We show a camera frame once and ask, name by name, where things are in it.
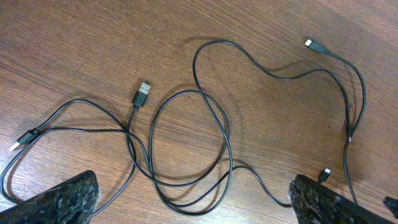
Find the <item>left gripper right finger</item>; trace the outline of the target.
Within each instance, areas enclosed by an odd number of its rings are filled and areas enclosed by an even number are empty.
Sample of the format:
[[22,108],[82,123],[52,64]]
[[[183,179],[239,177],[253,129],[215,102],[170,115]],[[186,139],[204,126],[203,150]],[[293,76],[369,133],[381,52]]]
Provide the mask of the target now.
[[289,194],[299,224],[392,224],[302,174],[290,182]]

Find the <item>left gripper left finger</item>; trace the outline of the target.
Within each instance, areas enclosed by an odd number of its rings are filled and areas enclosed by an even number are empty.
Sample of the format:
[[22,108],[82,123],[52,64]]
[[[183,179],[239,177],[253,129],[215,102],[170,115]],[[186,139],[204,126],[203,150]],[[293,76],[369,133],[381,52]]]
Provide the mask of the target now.
[[98,198],[96,174],[86,170],[1,212],[1,223],[89,223]]

